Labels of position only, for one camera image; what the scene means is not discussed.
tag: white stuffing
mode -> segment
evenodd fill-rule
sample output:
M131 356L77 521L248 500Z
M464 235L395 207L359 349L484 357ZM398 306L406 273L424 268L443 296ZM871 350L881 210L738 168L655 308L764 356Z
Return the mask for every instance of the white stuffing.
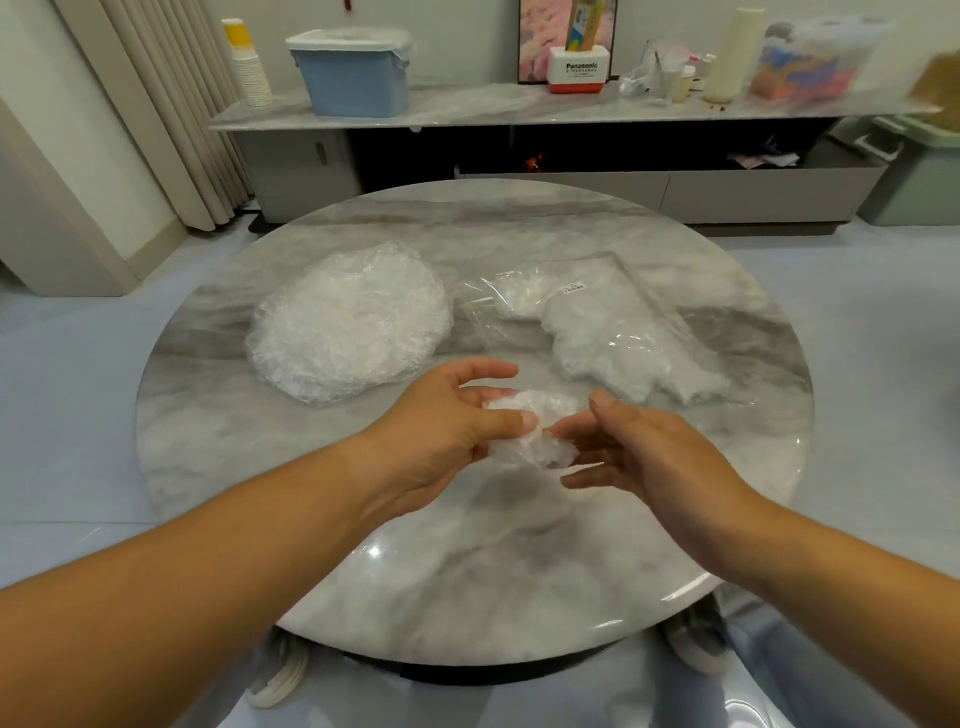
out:
M394 243L331 255L254 313L247 351L288 395L328 404L417 375L450 333L444 284Z
M580 411L576 398L552 392L527 390L487 403L487 409L519 409L540 418L537 429L515 440L498 440L490 445L490 455L511 465L536 465L540 468L568 468L577 456L573 443L558 440L544 432L564 417Z
M546 301L560 289L556 276L531 265L484 281L494 293L497 315L508 321L540 321Z
M615 255L531 264L492 279L499 319L542 321L554 336L553 352L570 378L592 377L618 396L643 403L655 387L684 403L725 395L729 380L675 311L655 303ZM496 341L496 321L474 321Z
M726 377L694 358L697 350L703 358L709 352L683 320L655 311L608 258L571 265L569 285L547 301L543 314L543 328L554 335L553 351L567 376L591 376L636 404L656 386L683 403L730 391Z

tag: green bin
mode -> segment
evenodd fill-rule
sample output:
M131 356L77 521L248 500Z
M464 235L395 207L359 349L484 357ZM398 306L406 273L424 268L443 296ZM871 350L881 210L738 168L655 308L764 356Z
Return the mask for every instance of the green bin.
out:
M871 225L960 225L960 133L879 116L854 145L889 163L858 214Z

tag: cabinet drawer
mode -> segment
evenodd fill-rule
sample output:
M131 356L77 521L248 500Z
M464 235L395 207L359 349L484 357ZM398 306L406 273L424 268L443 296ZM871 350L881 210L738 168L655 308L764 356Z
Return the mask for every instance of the cabinet drawer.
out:
M270 223L289 223L363 194L346 133L234 132Z
M660 212L688 225L847 222L883 170L825 141L803 168L671 172Z
M552 182L580 187L593 192L619 197L650 209L660 209L663 193L670 181L669 172L543 172L540 174L465 174L465 180L498 178Z

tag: round marble table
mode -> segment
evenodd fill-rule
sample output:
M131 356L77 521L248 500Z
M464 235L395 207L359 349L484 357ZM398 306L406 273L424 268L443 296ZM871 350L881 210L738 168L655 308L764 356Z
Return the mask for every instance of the round marble table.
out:
M140 465L163 519L358 431L396 399L403 384L311 407L258 380L244 351L253 307L277 286L332 252L389 240L438 270L483 255L616 252L720 353L734 382L723 400L650 403L683 412L761 493L791 498L813 396L797 337L757 282L704 237L643 207L545 182L476 180L390 189L307 215L186 300L156 343L137 403ZM436 359L463 353L453 336ZM504 356L520 366L520 389L586 404L595 386L561 379L549 352ZM372 534L280 626L379 660L503 666L615 642L717 584L637 498L569 492L554 473L485 461Z

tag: paper cup stack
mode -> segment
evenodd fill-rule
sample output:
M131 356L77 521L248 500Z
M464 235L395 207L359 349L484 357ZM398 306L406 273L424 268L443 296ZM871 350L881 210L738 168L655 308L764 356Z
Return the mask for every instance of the paper cup stack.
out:
M233 50L233 67L247 103L252 107L269 106L274 102L274 94L270 92L267 75L263 72L260 57L253 48L247 26L243 20L236 17L226 18L223 22L230 48Z

